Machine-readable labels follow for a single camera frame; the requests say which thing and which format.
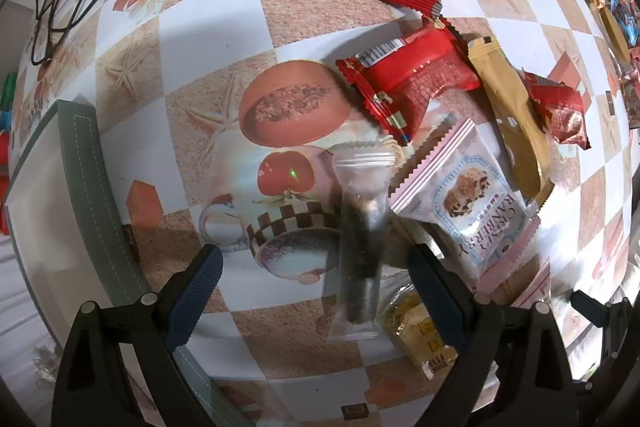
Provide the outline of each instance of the clear plastic bag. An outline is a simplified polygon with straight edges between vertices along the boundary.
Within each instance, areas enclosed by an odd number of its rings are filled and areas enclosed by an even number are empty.
[[[444,381],[458,354],[442,341],[408,272],[383,282],[378,320],[427,378]]]
[[[335,153],[342,186],[339,288],[327,340],[375,337],[380,272],[389,224],[388,188],[396,163],[391,147],[354,147]]]
[[[520,266],[540,224],[527,215],[469,119],[458,122],[393,193],[391,209],[444,230],[469,286],[484,293]]]

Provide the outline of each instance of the blue gripper pad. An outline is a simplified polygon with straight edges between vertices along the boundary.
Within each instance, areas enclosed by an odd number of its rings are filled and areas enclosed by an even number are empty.
[[[175,304],[168,313],[164,345],[169,353],[178,346],[189,341],[207,301],[222,276],[222,252],[213,245],[205,245],[200,253],[175,283],[184,285],[182,293],[175,300]],[[174,283],[172,278],[167,285]]]
[[[432,263],[437,263],[444,270],[431,251],[412,248],[409,252],[409,276],[444,343],[462,353],[466,346],[465,318]]]

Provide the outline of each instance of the yellow snack package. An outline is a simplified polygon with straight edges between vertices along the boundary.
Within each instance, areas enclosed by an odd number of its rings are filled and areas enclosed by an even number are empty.
[[[607,7],[600,10],[600,17],[611,41],[614,55],[616,55],[616,58],[623,66],[629,66],[631,64],[631,55],[626,45],[625,35],[620,29],[618,21]]]
[[[427,378],[446,378],[458,354],[442,341],[413,284],[392,297],[380,323]]]
[[[548,180],[551,158],[527,88],[495,36],[470,42],[469,60],[494,110],[518,188],[526,200],[535,198]]]

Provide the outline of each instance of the apple print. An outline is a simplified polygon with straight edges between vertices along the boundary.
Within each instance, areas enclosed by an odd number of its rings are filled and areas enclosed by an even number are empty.
[[[297,151],[273,152],[258,168],[258,189],[265,196],[283,196],[311,190],[316,183],[314,170],[305,155]]]

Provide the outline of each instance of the checkered tablecloth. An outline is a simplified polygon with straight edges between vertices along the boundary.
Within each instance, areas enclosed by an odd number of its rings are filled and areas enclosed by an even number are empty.
[[[556,190],[540,213],[542,226],[531,246],[551,257],[554,311],[569,344],[584,323],[562,301],[563,292],[576,287],[606,301],[626,268],[630,134],[620,90],[608,81],[607,73],[615,76],[615,71],[605,40],[584,0],[442,0],[442,5],[443,15],[464,36],[495,34],[516,68],[546,76],[567,52],[590,94],[591,149],[550,142]],[[319,248],[336,244],[334,181],[322,166],[327,159],[330,165],[338,144],[377,139],[378,130],[352,110],[325,136],[275,148],[247,139],[239,112],[245,90],[276,64],[305,59],[333,68],[336,58],[419,24],[417,13],[379,0],[101,0],[48,70],[23,57],[14,105],[14,164],[53,100],[80,98],[95,105],[123,222],[135,221],[132,201],[156,206],[151,228],[134,227],[140,266],[153,288],[198,251],[211,213],[222,223],[224,273],[188,349],[260,425],[328,427],[359,419],[362,426],[408,426],[435,391],[386,337],[326,343],[335,305],[335,252],[321,252],[326,263],[309,270]],[[440,103],[473,118],[504,157],[483,110],[486,100],[450,91]],[[287,151],[304,156],[313,172],[312,183],[294,203],[278,200],[257,182],[264,162]],[[155,196],[146,198],[149,187]],[[288,208],[279,206],[286,203]],[[214,211],[207,214],[208,208]],[[301,235],[293,257],[271,251],[258,258],[257,250],[282,235],[283,227],[324,235]]]

